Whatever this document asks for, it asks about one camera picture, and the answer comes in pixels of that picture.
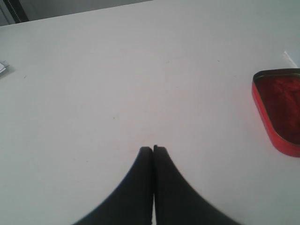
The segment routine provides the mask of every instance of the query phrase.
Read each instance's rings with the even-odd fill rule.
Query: white wall
[[[38,20],[142,1],[148,0],[20,0],[20,3],[30,20]]]

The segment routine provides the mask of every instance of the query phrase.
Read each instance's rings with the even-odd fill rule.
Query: red container
[[[300,157],[300,69],[258,72],[252,95],[275,148]]]

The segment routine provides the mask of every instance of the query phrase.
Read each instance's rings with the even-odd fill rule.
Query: red tin
[[[300,157],[300,69],[258,72],[252,96],[275,148]]]

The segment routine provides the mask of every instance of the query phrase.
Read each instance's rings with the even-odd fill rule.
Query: white table
[[[300,159],[251,96],[254,73],[289,67],[299,6],[154,0],[1,27],[0,224],[77,221],[154,144],[235,220],[299,224]]]

